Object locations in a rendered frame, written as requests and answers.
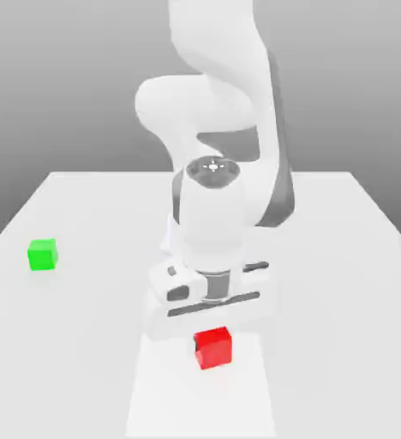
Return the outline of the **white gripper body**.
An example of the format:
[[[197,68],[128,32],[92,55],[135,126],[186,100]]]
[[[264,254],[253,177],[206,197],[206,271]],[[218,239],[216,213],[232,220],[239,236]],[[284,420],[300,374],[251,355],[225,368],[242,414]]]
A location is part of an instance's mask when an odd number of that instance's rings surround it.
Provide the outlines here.
[[[144,332],[151,340],[192,336],[214,328],[246,327],[274,314],[278,277],[272,270],[247,274],[242,293],[218,302],[187,301],[163,304],[154,292],[146,293]]]

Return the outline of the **small red cube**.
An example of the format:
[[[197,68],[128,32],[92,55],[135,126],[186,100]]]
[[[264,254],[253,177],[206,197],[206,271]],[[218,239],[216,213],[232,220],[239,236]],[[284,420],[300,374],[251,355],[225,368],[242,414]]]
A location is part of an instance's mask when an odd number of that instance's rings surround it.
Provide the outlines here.
[[[214,328],[194,335],[195,357],[202,370],[232,360],[232,337],[227,327]]]

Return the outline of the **small green cube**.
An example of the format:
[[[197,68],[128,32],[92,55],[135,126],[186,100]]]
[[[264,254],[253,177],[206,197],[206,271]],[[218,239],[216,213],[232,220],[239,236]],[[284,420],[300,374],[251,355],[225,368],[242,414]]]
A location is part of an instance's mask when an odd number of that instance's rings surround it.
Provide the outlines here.
[[[27,258],[32,271],[54,269],[58,260],[56,239],[32,240],[27,249]]]

